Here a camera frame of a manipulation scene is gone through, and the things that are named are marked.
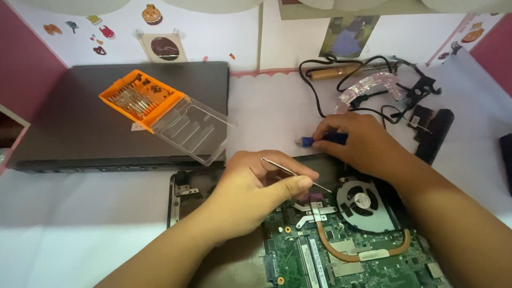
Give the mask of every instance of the cooling fan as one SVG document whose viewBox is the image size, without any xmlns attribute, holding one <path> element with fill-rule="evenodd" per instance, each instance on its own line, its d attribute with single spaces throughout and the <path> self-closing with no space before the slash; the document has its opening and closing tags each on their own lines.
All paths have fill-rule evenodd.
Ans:
<svg viewBox="0 0 512 288">
<path fill-rule="evenodd" d="M 338 189 L 336 201 L 343 218 L 358 229 L 369 232 L 396 229 L 373 182 L 344 183 Z"/>
</svg>

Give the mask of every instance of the photo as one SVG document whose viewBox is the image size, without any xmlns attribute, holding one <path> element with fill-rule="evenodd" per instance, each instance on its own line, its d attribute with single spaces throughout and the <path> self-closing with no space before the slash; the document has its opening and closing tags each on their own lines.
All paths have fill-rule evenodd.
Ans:
<svg viewBox="0 0 512 288">
<path fill-rule="evenodd" d="M 359 57 L 378 20 L 379 16 L 331 18 L 318 56 Z"/>
</svg>

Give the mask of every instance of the clear plastic lid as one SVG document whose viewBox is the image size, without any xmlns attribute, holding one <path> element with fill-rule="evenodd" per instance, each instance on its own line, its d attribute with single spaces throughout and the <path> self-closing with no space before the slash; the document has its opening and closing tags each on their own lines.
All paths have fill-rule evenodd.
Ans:
<svg viewBox="0 0 512 288">
<path fill-rule="evenodd" d="M 235 126 L 226 115 L 185 95 L 151 128 L 155 135 L 209 166 L 226 148 L 227 129 Z"/>
</svg>

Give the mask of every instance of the hand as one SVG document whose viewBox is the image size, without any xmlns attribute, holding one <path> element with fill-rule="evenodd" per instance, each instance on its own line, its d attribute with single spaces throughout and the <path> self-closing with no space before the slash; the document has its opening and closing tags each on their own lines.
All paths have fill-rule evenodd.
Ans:
<svg viewBox="0 0 512 288">
<path fill-rule="evenodd" d="M 288 177 L 262 157 L 304 176 Z M 196 211 L 207 222 L 210 237 L 224 241 L 254 231 L 281 203 L 307 193 L 316 179 L 317 172 L 283 152 L 239 151 L 226 164 L 214 192 Z"/>
<path fill-rule="evenodd" d="M 326 132 L 349 134 L 346 145 L 320 140 Z M 313 133 L 313 148 L 348 163 L 358 171 L 390 181 L 416 157 L 403 148 L 374 116 L 353 112 L 328 115 Z"/>
</svg>

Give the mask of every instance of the pink wall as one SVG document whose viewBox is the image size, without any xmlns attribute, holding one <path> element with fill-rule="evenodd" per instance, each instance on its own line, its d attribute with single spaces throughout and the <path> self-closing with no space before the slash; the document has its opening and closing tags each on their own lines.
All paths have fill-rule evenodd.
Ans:
<svg viewBox="0 0 512 288">
<path fill-rule="evenodd" d="M 31 122 L 36 109 L 67 67 L 3 0 L 0 0 L 0 39 L 3 83 L 0 104 Z"/>
<path fill-rule="evenodd" d="M 512 13 L 503 19 L 471 51 L 476 61 L 512 96 Z"/>
</svg>

